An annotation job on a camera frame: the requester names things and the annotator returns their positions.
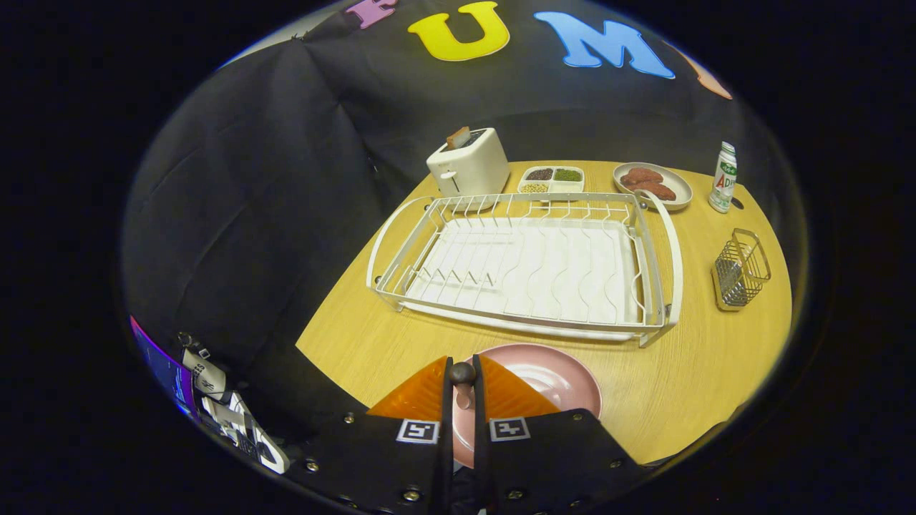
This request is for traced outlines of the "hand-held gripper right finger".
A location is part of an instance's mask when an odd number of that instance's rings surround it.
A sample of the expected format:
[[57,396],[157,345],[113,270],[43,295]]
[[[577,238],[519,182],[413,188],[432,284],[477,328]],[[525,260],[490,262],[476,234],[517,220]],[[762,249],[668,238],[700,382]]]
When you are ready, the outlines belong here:
[[488,514],[590,514],[648,479],[586,408],[495,417],[493,366],[472,356],[474,468]]

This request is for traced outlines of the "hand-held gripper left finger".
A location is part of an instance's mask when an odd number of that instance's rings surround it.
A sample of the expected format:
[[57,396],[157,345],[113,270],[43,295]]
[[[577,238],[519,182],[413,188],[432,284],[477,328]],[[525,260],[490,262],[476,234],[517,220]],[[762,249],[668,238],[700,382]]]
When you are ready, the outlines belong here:
[[366,411],[335,413],[308,437],[301,485],[348,514],[447,514],[452,361],[436,358]]

